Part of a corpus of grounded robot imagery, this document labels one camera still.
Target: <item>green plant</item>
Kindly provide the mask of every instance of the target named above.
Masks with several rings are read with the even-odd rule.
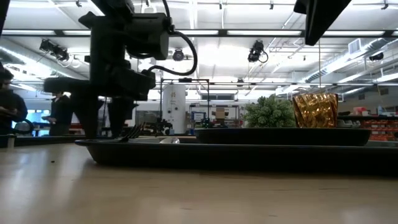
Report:
[[[288,100],[275,100],[275,96],[260,97],[257,104],[246,106],[244,119],[250,128],[294,127],[295,118],[292,103]]]

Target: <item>man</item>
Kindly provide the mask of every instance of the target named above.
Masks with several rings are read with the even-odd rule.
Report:
[[[12,122],[26,118],[27,108],[24,100],[10,90],[14,75],[0,67],[0,135],[11,134]]]
[[[50,136],[63,136],[69,134],[73,111],[69,97],[65,96],[63,92],[53,93],[53,96],[55,98],[51,102],[51,114],[42,119],[51,124]]]

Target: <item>table surface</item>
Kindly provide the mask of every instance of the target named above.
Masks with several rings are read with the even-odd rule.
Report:
[[[0,199],[6,224],[398,222],[394,179],[101,167],[73,144],[0,151]]]

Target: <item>black tray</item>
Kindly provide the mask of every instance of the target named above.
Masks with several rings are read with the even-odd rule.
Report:
[[[81,140],[99,164],[396,175],[398,148],[118,143]]]
[[[371,134],[354,128],[209,128],[195,130],[204,144],[364,146]]]

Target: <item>gold glass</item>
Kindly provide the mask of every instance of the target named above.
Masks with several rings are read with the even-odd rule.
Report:
[[[334,128],[337,126],[338,95],[304,94],[293,100],[297,127]]]

